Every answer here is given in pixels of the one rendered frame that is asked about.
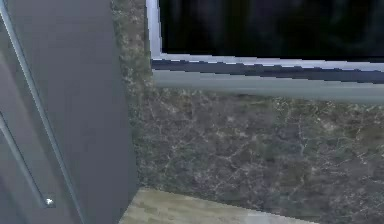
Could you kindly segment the white framed dark window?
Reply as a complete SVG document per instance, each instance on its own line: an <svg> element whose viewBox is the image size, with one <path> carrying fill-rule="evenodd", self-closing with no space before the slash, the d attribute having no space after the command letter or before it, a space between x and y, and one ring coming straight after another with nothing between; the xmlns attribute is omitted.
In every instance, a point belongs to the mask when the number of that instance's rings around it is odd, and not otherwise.
<svg viewBox="0 0 384 224"><path fill-rule="evenodd" d="M159 87L384 104L384 0L146 0Z"/></svg>

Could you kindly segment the dark grey cabinet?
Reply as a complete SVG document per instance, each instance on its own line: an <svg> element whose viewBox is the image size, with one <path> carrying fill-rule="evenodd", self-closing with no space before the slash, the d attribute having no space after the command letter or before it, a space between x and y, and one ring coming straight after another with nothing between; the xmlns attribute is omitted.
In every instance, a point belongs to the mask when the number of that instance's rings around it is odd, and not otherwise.
<svg viewBox="0 0 384 224"><path fill-rule="evenodd" d="M111 0L0 0L83 224L119 224L138 190Z"/></svg>

